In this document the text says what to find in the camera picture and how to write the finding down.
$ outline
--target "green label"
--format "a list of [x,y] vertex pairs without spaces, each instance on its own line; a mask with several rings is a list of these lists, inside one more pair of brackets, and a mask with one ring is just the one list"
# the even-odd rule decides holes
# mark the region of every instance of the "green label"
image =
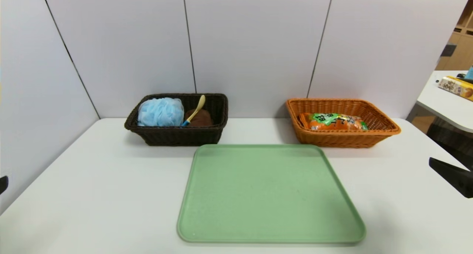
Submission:
[[338,114],[313,114],[312,119],[317,121],[318,123],[325,124],[326,126],[330,125],[331,123],[336,122],[338,118]]

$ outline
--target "brown sponge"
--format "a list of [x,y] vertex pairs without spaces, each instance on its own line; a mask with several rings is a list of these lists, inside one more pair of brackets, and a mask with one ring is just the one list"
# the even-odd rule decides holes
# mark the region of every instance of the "brown sponge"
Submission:
[[[184,120],[187,120],[191,114],[193,114],[195,109],[186,111],[184,114]],[[191,123],[188,126],[211,126],[213,125],[212,119],[208,111],[201,109],[197,114],[192,118]]]

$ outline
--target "green tray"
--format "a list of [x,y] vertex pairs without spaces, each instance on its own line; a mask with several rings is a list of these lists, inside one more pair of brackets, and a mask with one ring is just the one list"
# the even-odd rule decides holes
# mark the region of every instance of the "green tray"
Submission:
[[355,243],[366,229],[316,146],[204,145],[177,232],[187,242]]

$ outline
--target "blue object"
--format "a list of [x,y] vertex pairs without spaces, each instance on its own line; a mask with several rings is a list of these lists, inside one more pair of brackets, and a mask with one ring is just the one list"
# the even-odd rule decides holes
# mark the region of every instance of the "blue object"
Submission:
[[180,99],[149,99],[138,109],[139,126],[180,126],[184,119],[184,106]]
[[468,73],[465,76],[466,79],[473,79],[473,65],[470,67],[470,70],[468,70]]

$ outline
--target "table surface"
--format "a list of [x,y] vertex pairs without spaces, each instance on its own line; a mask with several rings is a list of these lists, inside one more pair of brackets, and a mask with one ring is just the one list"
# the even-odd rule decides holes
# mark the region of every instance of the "table surface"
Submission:
[[473,101],[438,88],[436,80],[468,71],[434,71],[427,81],[417,104],[431,111],[458,129],[473,133]]
[[[370,149],[324,148],[367,227],[359,244],[191,244],[176,222],[196,147],[96,122],[0,216],[2,254],[470,253],[473,203],[433,171],[462,165],[403,119]],[[288,119],[229,119],[220,143],[297,143]]]

